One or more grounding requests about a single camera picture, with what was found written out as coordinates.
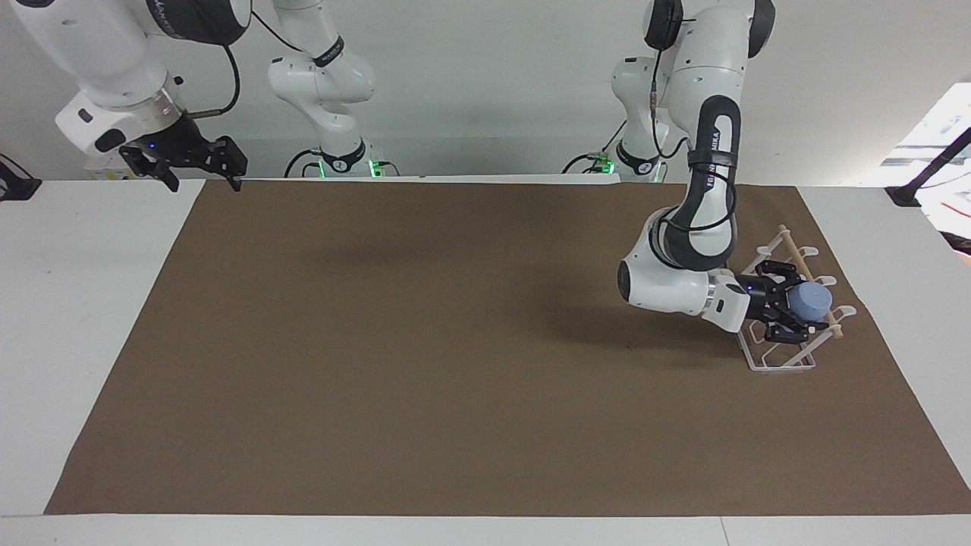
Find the brown table mat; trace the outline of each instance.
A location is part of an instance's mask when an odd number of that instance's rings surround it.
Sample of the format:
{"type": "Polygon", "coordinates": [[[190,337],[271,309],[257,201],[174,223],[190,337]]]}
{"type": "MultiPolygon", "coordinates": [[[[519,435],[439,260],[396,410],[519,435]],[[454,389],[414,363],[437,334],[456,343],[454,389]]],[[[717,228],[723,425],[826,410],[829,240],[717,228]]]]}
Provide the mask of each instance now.
{"type": "MultiPolygon", "coordinates": [[[[620,299],[683,193],[207,183],[47,513],[971,512],[845,282],[848,339],[785,376],[620,299]]],[[[739,193],[733,265],[784,222],[842,281],[795,189],[739,193]]]]}

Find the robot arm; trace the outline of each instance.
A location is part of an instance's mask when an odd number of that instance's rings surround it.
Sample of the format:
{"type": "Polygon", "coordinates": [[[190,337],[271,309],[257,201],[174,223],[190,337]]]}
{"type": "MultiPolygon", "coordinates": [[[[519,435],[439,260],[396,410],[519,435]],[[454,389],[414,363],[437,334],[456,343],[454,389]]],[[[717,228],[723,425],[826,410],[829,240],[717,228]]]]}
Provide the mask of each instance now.
{"type": "Polygon", "coordinates": [[[760,269],[764,282],[736,278],[723,268],[736,242],[738,102],[745,65],[768,40],[774,20],[771,0],[685,0],[684,7],[681,0],[654,0],[649,5],[645,40],[657,57],[626,59],[615,71],[614,91],[628,113],[615,154],[627,180],[658,169],[666,158],[661,149],[667,127],[654,127],[661,109],[688,135],[691,178],[680,205],[648,219],[620,264],[618,281],[623,298],[636,307],[701,316],[731,332],[739,331],[745,318],[762,320],[781,341],[799,343],[820,325],[816,317],[800,319],[785,309],[788,291],[803,280],[770,280],[782,271],[772,264],[760,269]],[[775,294],[771,306],[767,292],[775,294]]]}
{"type": "Polygon", "coordinates": [[[345,106],[374,95],[374,69],[348,50],[322,0],[273,0],[282,33],[302,51],[273,59],[270,87],[314,125],[331,175],[370,176],[373,150],[345,106]]]}
{"type": "Polygon", "coordinates": [[[229,137],[202,137],[146,34],[228,46],[246,30],[249,2],[11,2],[30,34],[81,88],[55,118],[79,150],[118,150],[136,173],[152,175],[172,191],[179,179],[171,167],[219,174],[239,189],[246,157],[229,137]]]}

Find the white wall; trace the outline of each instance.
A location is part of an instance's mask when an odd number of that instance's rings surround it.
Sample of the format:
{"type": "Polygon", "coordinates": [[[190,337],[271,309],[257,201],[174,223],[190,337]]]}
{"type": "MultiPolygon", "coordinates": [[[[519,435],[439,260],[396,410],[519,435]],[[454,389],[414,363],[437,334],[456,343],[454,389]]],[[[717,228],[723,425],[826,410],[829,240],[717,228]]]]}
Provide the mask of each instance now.
{"type": "MultiPolygon", "coordinates": [[[[749,67],[740,180],[853,184],[954,82],[971,75],[965,0],[776,0],[772,40],[749,67]]],[[[599,149],[622,120],[614,65],[646,54],[643,0],[333,0],[349,47],[379,75],[355,110],[365,134],[411,174],[553,172],[599,149]]],[[[275,22],[269,0],[256,8],[275,22]]],[[[232,91],[215,47],[155,39],[193,108],[232,91]]],[[[243,94],[229,115],[200,124],[230,134],[250,174],[280,176],[313,131],[266,84],[284,52],[254,25],[234,51],[243,94]]],[[[0,2],[0,150],[47,178],[78,178],[83,157],[54,114],[75,92],[0,2]]],[[[678,179],[684,168],[672,171],[678,179]]]]}

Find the red wire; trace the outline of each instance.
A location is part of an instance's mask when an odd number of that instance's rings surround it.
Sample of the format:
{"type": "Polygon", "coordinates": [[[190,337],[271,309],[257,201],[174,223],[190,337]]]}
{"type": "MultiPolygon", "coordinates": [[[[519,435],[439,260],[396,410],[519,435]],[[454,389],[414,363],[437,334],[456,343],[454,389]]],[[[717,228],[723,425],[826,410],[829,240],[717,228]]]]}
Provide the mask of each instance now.
{"type": "Polygon", "coordinates": [[[957,208],[955,208],[955,207],[953,207],[953,206],[951,206],[951,205],[949,205],[949,204],[947,204],[947,203],[945,203],[943,201],[941,202],[941,204],[944,205],[945,207],[947,207],[947,208],[955,211],[956,213],[962,215],[963,217],[971,218],[971,214],[968,214],[968,213],[966,213],[966,212],[964,212],[962,210],[959,210],[959,209],[957,209],[957,208]]]}

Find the black strap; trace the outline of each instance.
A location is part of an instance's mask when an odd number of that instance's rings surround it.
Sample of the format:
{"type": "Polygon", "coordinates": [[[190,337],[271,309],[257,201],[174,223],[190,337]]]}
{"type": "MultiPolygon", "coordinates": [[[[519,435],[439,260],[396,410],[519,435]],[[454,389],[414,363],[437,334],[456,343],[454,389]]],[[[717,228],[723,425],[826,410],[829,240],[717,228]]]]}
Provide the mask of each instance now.
{"type": "Polygon", "coordinates": [[[344,38],[338,36],[337,42],[334,42],[334,45],[331,46],[329,50],[325,51],[321,56],[314,59],[314,64],[316,64],[318,68],[323,68],[334,62],[334,59],[339,57],[341,53],[344,52],[344,45],[344,38]]]}
{"type": "Polygon", "coordinates": [[[363,140],[361,140],[361,145],[357,147],[357,150],[354,150],[350,154],[341,155],[338,157],[337,155],[330,155],[324,151],[320,151],[320,156],[323,157],[323,160],[330,165],[330,168],[334,169],[334,171],[346,173],[350,171],[351,167],[355,166],[358,161],[363,159],[366,153],[367,145],[364,144],[363,140]]]}
{"type": "Polygon", "coordinates": [[[693,150],[687,153],[687,164],[689,166],[717,165],[735,169],[738,168],[738,154],[718,150],[693,150]]]}
{"type": "Polygon", "coordinates": [[[644,176],[650,173],[657,165],[658,156],[655,155],[651,159],[643,159],[642,157],[633,155],[623,148],[623,141],[621,140],[617,143],[617,159],[633,169],[634,173],[644,176]]]}

